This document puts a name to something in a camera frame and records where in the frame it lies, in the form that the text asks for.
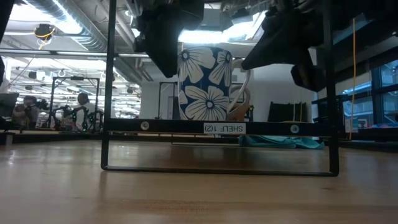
wooden surface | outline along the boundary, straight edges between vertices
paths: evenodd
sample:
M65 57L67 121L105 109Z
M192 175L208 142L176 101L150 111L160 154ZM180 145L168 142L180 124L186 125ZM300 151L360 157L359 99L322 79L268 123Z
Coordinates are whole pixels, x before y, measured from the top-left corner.
M398 223L398 156L341 150L339 177L100 169L99 141L0 148L0 223ZM113 165L308 169L327 151L113 142Z

metal bar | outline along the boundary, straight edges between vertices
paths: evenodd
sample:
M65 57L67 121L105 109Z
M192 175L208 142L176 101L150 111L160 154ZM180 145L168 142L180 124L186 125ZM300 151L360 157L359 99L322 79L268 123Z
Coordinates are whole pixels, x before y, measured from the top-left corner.
M175 84L173 84L173 105L172 105L172 119L174 119L174 98L175 98Z
M93 125L93 133L95 133L95 127L97 124L97 110L98 110L98 95L100 93L100 79L96 78L97 80L97 91L95 95L95 110L94 110L94 125Z
M54 101L54 91L55 91L55 81L57 80L56 77L52 79L52 87L51 87L51 100L50 100L50 110L49 110L49 124L47 125L47 128L51 128L51 114L52 114L52 108L53 108L53 101Z
M106 54L106 79L105 79L105 110L101 149L101 168L108 166L109 157L109 125L111 124L112 110L112 82L113 82L113 60L115 49L115 27L116 27L116 0L109 1L109 23L108 23L108 49Z
M372 77L372 91L380 89L382 87L380 67L372 69L370 72ZM383 118L384 118L384 108L383 108L384 105L383 105L382 95L373 94L372 101L373 101L373 123L381 124L383 123Z
M237 175L289 175L307 177L335 177L331 172L291 172L291 171L267 171L267 170L223 170L223 169L176 169L155 167L118 167L106 166L108 171L134 171L134 172L161 172L181 174L237 174Z
M11 83L10 86L42 86L42 87L50 87L51 84L39 84L39 83L19 83L19 82L14 82ZM97 86L91 86L91 85L59 85L62 87L67 87L67 86L74 86L74 87L79 87L79 88L97 88ZM131 96L134 93L131 94L119 94L118 96Z
M163 85L163 82L160 82L159 83L159 95L157 97L157 117L159 119L160 119L160 97L162 96L162 91L161 91L162 85Z
M56 51L56 50L27 50L27 49L0 49L0 54L3 57L33 57L37 58L88 58L88 59L106 59L106 53L96 52L72 52L72 51ZM114 53L115 57L132 57L132 58L149 58L147 54L133 53L133 54L118 54Z
M335 64L333 60L331 1L323 1L323 37L325 44L326 92L331 131L331 138L329 139L329 169L331 173L338 175L340 171L338 157L338 112L336 105Z
M146 122L147 130L141 128ZM184 121L166 119L110 119L108 130L137 133L203 134L205 123L230 123L228 121ZM248 135L320 136L330 137L330 125L321 123L238 122L246 125Z

black metal shelf frame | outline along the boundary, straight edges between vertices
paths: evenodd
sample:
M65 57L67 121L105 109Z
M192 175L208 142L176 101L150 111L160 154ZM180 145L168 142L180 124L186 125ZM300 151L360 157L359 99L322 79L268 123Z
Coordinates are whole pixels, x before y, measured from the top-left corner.
M115 57L115 25L116 1L109 1L108 53L106 57L105 110L104 132L101 149L101 168L112 171L135 172L178 172L197 174L247 174L247 175L294 175L335 177L339 174L338 132L336 89L333 63L333 33L331 29L331 1L323 0L324 36L325 36L325 73L327 81L328 107L330 124L309 123L246 123L246 134L250 135L281 135L281 136L323 136L329 137L329 171L328 172L284 172L268 170L222 170L222 169L172 169L148 167L117 167L110 166L109 132L131 131L137 133L168 133L168 134L203 134L203 121L159 120L159 119L113 119L111 118L113 60Z

mug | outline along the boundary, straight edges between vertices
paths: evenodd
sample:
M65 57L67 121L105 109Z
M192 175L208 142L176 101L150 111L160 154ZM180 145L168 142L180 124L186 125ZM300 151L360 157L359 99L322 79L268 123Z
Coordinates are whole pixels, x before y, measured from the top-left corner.
M233 68L240 68L241 59L233 61L231 52L217 47L193 47L178 56L178 104L180 117L195 121L229 121L239 110L246 110L250 93L247 71L243 85L231 87ZM239 89L230 103L231 93ZM239 97L245 102L231 111Z

person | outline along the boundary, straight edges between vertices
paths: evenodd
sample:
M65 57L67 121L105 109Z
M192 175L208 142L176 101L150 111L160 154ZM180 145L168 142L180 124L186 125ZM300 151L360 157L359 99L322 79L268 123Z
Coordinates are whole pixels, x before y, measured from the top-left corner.
M40 109L35 105L37 98L34 96L25 96L24 104L17 105L12 112L12 116L17 124L35 128L39 118Z
M84 107L87 110L87 116L95 111L95 105L90 103L90 99L88 98L87 93L80 93L77 96L77 102L79 103L79 106L76 108ZM85 117L85 112L84 110L79 110L76 112L76 127L78 130L82 131L83 130L83 122L84 122L84 117Z

